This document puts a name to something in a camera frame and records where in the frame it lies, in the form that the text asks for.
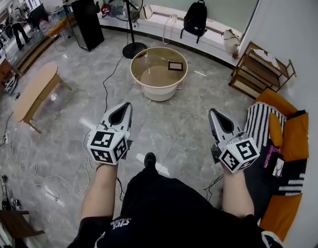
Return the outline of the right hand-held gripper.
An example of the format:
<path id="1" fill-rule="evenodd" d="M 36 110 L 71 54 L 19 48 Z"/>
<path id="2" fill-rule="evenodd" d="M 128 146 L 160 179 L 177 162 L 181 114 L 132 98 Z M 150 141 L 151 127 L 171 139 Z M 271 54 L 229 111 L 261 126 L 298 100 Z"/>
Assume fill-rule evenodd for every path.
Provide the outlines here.
<path id="1" fill-rule="evenodd" d="M 250 167 L 260 156 L 254 139 L 238 134 L 242 129 L 234 117 L 211 108 L 208 119 L 212 135 L 219 143 L 211 149 L 215 163 L 220 162 L 231 173 L 236 173 Z"/>

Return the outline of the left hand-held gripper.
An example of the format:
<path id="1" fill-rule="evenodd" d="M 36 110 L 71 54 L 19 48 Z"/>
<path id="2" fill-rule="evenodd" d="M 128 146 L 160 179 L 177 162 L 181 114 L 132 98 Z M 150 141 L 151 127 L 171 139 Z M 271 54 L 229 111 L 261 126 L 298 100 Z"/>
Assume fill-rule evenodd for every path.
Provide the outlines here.
<path id="1" fill-rule="evenodd" d="M 126 157 L 132 141 L 129 129 L 132 123 L 132 105 L 121 103 L 107 111 L 102 123 L 91 129 L 87 149 L 91 158 L 99 164 L 117 165 Z"/>

